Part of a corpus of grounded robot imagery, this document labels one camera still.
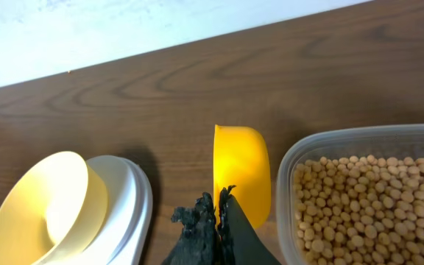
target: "white wall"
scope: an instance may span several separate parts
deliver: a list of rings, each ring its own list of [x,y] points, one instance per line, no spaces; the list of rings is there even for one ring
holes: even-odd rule
[[[366,0],[0,0],[0,86]]]

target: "white plastic container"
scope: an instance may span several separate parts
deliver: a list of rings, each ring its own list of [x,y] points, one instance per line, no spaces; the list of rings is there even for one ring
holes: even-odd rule
[[[109,194],[104,224],[80,254],[49,265],[138,264],[152,216],[148,178],[139,165],[125,158],[102,155],[86,163],[102,178]]]
[[[287,264],[306,264],[296,242],[292,190],[294,168],[307,159],[331,159],[351,155],[404,159],[424,157],[424,124],[364,127],[310,135],[286,153],[278,172],[277,222],[280,248]]]

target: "yellow measuring cup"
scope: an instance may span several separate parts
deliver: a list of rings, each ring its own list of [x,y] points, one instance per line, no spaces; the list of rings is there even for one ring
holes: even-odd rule
[[[213,203],[217,206],[223,188],[236,185],[231,194],[248,221],[257,228],[271,209],[271,175],[264,139],[249,127],[215,126],[213,141]]]

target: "black object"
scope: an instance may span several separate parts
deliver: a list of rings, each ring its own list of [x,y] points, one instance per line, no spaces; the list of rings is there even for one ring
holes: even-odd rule
[[[180,238],[163,265],[279,264],[256,235],[232,188],[220,192],[220,223],[215,230],[212,196],[205,192],[194,208],[174,209],[172,222],[182,222]]]

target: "pale yellow bowl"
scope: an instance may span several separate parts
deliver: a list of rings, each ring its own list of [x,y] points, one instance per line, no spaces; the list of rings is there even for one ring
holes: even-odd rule
[[[107,210],[101,178],[74,152],[33,166],[0,208],[0,265],[44,264],[82,252]]]

